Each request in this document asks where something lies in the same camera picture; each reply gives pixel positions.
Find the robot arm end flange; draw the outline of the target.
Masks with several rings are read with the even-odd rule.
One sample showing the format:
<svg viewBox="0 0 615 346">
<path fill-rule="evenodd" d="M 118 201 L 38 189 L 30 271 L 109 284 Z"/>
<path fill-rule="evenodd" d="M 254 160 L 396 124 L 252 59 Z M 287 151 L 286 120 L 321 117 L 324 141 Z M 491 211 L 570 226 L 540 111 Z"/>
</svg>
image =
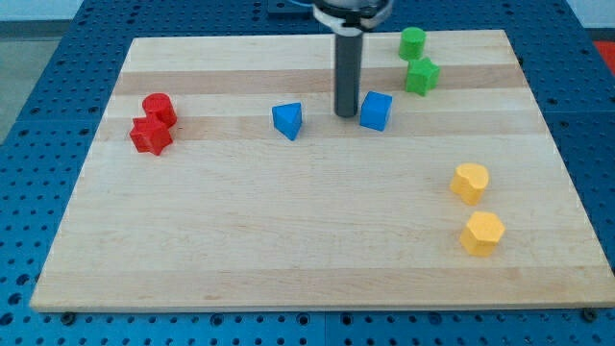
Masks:
<svg viewBox="0 0 615 346">
<path fill-rule="evenodd" d="M 355 37 L 373 31 L 393 11 L 393 0 L 313 0 L 313 16 L 335 34 Z"/>
</svg>

